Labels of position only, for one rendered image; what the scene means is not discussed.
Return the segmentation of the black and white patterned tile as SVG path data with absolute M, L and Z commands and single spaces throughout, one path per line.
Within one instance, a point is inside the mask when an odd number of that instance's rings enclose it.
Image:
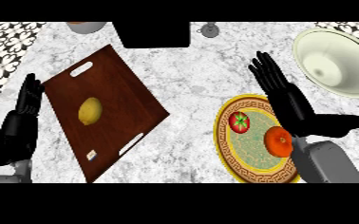
M 359 22 L 315 22 L 319 28 L 333 28 L 359 38 Z
M 43 26 L 44 22 L 0 22 L 0 89 L 10 80 Z

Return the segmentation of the black box appliance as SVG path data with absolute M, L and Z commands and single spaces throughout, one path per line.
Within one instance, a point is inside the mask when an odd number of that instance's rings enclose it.
M 114 22 L 126 48 L 189 47 L 191 25 L 188 22 Z

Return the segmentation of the small grey round knob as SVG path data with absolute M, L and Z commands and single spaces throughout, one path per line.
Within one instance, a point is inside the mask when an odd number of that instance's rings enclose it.
M 219 35 L 220 29 L 216 26 L 214 22 L 208 22 L 203 27 L 197 30 L 207 38 L 214 38 Z

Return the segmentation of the yellow lemon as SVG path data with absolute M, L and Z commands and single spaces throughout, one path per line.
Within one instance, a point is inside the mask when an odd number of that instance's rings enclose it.
M 98 98 L 92 97 L 83 102 L 78 109 L 78 120 L 84 125 L 96 123 L 102 114 L 102 105 Z

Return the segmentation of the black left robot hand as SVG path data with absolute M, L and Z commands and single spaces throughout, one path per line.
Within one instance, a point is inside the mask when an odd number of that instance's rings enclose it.
M 42 81 L 30 73 L 18 92 L 15 110 L 0 126 L 0 166 L 30 159 L 36 152 L 43 91 Z

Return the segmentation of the orange fruit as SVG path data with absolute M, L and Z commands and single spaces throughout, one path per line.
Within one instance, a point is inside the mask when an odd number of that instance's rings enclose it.
M 263 143 L 269 154 L 278 158 L 288 158 L 291 147 L 291 134 L 281 126 L 272 126 L 263 136 Z

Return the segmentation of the red tomato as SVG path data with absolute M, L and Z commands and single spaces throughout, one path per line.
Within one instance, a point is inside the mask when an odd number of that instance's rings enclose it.
M 245 113 L 241 111 L 234 112 L 229 117 L 229 126 L 231 129 L 238 133 L 242 134 L 250 129 L 250 118 Z

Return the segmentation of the yellow patterned plate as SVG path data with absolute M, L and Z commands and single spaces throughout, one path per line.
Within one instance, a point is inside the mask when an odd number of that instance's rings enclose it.
M 229 117 L 237 111 L 250 118 L 250 129 L 242 134 L 229 126 Z M 279 125 L 265 95 L 238 95 L 219 109 L 213 141 L 222 163 L 239 182 L 291 183 L 300 180 L 291 158 L 276 158 L 266 151 L 265 133 L 272 126 Z

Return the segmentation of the brown wooden cutting board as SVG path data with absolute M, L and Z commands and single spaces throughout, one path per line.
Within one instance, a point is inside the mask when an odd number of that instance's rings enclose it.
M 84 63 L 93 65 L 78 76 L 65 70 L 43 86 L 86 180 L 93 182 L 169 112 L 111 46 L 71 67 Z M 92 97 L 99 99 L 102 114 L 96 123 L 86 125 L 78 109 Z

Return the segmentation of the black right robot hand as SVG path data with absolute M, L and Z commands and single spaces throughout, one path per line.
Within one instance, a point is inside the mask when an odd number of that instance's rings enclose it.
M 350 130 L 359 129 L 359 116 L 315 112 L 302 90 L 288 81 L 266 52 L 257 52 L 248 69 L 266 94 L 276 119 L 294 136 L 341 138 Z

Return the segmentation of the pale cream bowl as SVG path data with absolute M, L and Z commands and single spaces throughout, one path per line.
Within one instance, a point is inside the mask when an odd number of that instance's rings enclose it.
M 359 98 L 359 39 L 330 28 L 304 30 L 293 57 L 309 80 L 327 91 Z

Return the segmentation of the grey pot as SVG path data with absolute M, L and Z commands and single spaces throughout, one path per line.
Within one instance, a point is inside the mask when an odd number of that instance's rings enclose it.
M 104 26 L 105 22 L 81 22 L 81 23 L 68 23 L 70 29 L 78 34 L 90 34 L 98 32 Z

